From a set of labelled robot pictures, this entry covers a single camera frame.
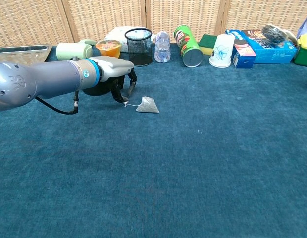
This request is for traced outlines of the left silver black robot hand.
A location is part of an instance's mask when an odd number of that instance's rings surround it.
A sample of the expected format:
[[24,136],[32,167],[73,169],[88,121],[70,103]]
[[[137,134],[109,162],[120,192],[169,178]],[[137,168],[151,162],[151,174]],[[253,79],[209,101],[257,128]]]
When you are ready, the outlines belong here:
[[134,64],[128,60],[110,56],[97,56],[89,58],[97,64],[99,69],[98,83],[83,91],[90,96],[101,96],[110,92],[113,99],[119,103],[129,101],[127,97],[121,95],[120,90],[123,88],[125,76],[130,78],[128,95],[131,95],[137,82],[137,76],[134,72]]

